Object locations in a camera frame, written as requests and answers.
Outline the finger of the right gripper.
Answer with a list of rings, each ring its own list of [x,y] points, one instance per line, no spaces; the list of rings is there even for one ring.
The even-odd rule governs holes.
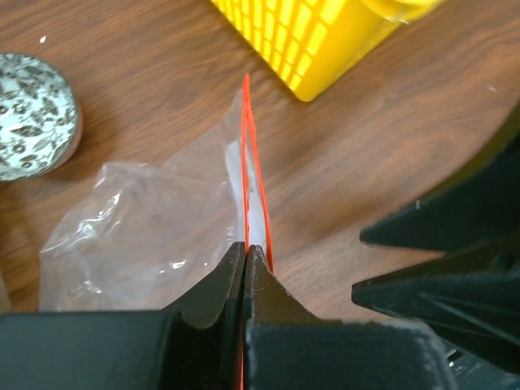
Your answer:
[[[475,249],[367,279],[358,306],[419,319],[442,339],[503,371],[519,372],[519,241]]]
[[[454,252],[519,228],[519,139],[360,232],[366,244]]]

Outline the dark floral bowl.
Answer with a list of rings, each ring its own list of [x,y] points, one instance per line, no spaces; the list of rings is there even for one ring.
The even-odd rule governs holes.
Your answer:
[[[83,115],[72,87],[48,62],[1,54],[1,181],[42,176],[76,151]]]

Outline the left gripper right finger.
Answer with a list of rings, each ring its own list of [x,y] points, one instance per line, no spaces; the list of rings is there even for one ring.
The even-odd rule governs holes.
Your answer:
[[[246,389],[455,389],[440,339],[404,320],[310,313],[249,248],[244,290]]]

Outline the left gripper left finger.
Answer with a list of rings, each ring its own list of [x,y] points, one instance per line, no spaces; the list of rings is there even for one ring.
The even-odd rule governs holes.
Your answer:
[[[160,310],[1,317],[4,389],[238,389],[246,249]]]

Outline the clear zip top bag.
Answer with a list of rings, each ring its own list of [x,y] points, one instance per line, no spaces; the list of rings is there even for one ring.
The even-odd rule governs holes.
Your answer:
[[[42,311],[148,310],[186,293],[236,242],[271,254],[250,83],[162,166],[105,163],[40,253]]]

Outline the yellow plastic basket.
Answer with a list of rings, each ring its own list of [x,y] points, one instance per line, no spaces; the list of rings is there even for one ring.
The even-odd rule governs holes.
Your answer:
[[[303,102],[313,101],[430,0],[212,0]]]

